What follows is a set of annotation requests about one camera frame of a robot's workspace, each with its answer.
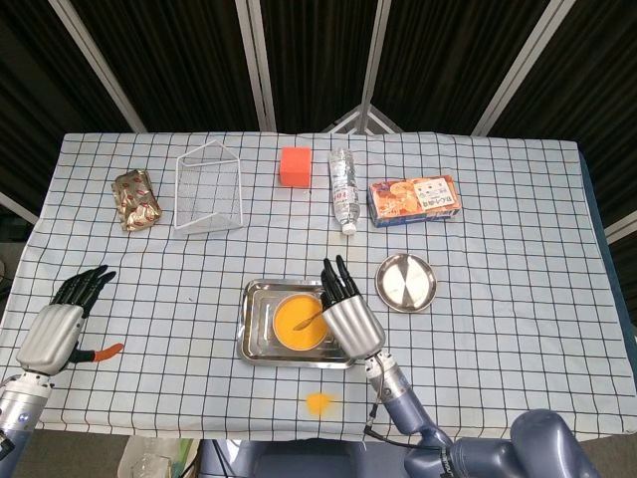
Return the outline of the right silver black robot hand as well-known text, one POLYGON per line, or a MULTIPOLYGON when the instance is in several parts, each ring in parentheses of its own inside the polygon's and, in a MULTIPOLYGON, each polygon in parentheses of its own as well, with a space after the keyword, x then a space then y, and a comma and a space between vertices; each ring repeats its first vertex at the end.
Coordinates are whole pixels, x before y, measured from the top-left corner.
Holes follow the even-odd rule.
POLYGON ((343 258, 334 270, 323 259, 320 273, 322 317, 342 350, 352 359, 367 359, 384 347, 386 335, 350 276, 343 258))

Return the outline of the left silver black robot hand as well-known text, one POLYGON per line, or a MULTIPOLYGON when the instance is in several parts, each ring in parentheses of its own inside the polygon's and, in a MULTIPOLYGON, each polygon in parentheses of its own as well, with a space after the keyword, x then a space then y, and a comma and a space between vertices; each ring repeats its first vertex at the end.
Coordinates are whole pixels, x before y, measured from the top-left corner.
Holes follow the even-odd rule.
POLYGON ((49 305, 35 318, 17 353, 25 371, 54 376, 68 364, 99 362, 123 350, 114 344, 104 350, 82 350, 80 332, 104 286, 116 275, 100 265, 67 279, 49 305))

